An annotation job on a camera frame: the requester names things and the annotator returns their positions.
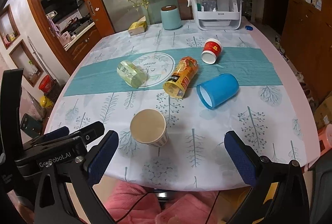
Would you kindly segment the orange yellow paper cup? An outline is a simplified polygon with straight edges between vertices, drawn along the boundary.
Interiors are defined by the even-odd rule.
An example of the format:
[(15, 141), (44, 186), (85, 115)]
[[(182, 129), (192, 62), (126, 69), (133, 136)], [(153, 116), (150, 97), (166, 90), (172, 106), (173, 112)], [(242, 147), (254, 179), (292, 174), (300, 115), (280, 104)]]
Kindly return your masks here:
[(171, 76), (163, 84), (164, 91), (171, 97), (182, 99), (199, 69), (198, 62), (191, 57), (183, 57)]

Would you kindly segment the blue plastic cup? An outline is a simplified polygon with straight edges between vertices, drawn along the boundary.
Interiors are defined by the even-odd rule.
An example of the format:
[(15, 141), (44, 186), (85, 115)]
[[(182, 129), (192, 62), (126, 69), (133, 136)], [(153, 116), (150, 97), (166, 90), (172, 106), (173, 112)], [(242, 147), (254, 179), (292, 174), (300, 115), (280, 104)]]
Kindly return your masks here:
[(224, 73), (198, 84), (196, 91), (206, 108), (216, 109), (237, 94), (239, 83), (233, 75)]

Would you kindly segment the red lidded bucket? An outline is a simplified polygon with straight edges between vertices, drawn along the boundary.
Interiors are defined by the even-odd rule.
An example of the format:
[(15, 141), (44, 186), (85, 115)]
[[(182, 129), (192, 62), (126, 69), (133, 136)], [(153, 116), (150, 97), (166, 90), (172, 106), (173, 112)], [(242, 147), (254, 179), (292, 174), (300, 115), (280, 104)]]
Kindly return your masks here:
[(48, 94), (54, 84), (54, 79), (50, 75), (46, 75), (39, 83), (38, 89), (41, 90), (43, 93)]

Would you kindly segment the white countertop appliance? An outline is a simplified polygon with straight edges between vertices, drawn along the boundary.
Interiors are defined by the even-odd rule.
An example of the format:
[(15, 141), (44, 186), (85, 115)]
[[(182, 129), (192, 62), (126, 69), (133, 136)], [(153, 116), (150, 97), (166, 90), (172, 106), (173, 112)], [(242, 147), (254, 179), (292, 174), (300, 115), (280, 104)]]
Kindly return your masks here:
[(191, 0), (196, 25), (201, 30), (237, 30), (242, 0)]

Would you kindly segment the green paper cup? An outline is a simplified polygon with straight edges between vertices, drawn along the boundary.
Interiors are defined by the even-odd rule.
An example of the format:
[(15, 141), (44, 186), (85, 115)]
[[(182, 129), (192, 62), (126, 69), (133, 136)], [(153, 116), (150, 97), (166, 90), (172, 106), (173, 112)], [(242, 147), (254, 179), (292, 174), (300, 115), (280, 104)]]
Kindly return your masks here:
[(141, 68), (132, 62), (124, 60), (118, 64), (117, 74), (132, 88), (139, 88), (147, 80), (147, 76)]

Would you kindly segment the red white paper cup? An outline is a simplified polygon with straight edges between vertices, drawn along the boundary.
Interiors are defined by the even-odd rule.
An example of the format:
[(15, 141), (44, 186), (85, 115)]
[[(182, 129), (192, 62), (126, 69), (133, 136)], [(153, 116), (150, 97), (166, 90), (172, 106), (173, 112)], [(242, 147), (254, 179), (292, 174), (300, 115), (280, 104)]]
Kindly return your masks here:
[(204, 63), (212, 65), (216, 63), (218, 57), (223, 50), (222, 44), (219, 40), (210, 38), (204, 43), (203, 51), (201, 53), (201, 59)]

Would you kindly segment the small blue cap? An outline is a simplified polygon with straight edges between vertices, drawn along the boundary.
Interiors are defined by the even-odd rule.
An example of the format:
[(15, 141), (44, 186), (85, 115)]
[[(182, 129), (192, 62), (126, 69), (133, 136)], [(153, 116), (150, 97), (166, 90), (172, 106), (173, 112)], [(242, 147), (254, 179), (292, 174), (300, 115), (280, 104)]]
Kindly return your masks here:
[(251, 26), (249, 26), (249, 25), (246, 25), (246, 26), (245, 26), (245, 29), (246, 29), (246, 30), (249, 30), (249, 31), (253, 31), (253, 28), (252, 28)]

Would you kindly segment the grey checked paper cup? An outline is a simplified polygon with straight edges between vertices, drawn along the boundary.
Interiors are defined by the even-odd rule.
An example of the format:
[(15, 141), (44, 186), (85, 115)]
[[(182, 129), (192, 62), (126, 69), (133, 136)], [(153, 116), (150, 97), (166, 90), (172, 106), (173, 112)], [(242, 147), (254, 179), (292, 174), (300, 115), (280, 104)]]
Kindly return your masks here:
[(164, 146), (169, 137), (165, 117), (156, 109), (144, 109), (135, 114), (130, 123), (132, 138), (156, 148)]

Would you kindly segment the yellow tissue box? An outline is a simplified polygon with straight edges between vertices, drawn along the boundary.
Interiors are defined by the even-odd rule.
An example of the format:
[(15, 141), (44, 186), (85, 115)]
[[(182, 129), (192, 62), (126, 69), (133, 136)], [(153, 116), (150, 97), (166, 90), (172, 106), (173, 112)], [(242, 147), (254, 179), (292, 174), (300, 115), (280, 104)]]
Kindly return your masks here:
[(138, 21), (132, 23), (132, 25), (128, 28), (128, 33), (130, 36), (142, 34), (146, 31), (147, 27), (148, 23), (146, 22), (146, 17), (144, 16)]

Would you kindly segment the teal canister brown lid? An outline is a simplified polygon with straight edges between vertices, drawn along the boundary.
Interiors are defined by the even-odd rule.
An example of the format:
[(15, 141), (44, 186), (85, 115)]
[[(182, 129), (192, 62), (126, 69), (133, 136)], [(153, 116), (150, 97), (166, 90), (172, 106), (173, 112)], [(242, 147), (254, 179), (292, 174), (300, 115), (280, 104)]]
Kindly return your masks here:
[(176, 5), (166, 5), (160, 10), (163, 29), (176, 30), (182, 26), (181, 16)]

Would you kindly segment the pink padded clothing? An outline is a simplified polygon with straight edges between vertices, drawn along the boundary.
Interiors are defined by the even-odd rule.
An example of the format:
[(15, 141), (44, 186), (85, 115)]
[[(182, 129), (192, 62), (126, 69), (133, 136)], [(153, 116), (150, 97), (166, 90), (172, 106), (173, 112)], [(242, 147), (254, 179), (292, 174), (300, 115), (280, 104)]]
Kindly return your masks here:
[(162, 207), (154, 190), (118, 181), (104, 207), (118, 223), (217, 223), (217, 191), (178, 191)]

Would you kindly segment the tree patterned tablecloth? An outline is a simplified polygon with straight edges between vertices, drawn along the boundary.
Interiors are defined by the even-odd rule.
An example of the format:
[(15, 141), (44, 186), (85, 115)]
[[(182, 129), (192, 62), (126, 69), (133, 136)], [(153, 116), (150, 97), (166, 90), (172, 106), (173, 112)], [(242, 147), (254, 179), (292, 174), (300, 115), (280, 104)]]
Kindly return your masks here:
[[(214, 65), (199, 62), (197, 74), (182, 99), (171, 98), (163, 84), (180, 59), (199, 60), (204, 41), (216, 38), (223, 46)], [(106, 173), (147, 186), (171, 190), (224, 190), (243, 186), (223, 139), (235, 131), (259, 155), (277, 163), (310, 162), (306, 129), (293, 103), (308, 102), (299, 84), (287, 91), (277, 64), (284, 59), (264, 48), (272, 43), (257, 29), (202, 31), (185, 21), (174, 31), (152, 25), (136, 36), (120, 32), (101, 39), (67, 82), (46, 130), (66, 126), (78, 130), (95, 121), (119, 134), (119, 148)], [(117, 74), (121, 61), (141, 68), (147, 80), (132, 88)], [(239, 83), (237, 94), (216, 109), (206, 108), (196, 86), (224, 73)], [(166, 120), (168, 141), (156, 148), (134, 140), (130, 123), (144, 109), (156, 109)]]

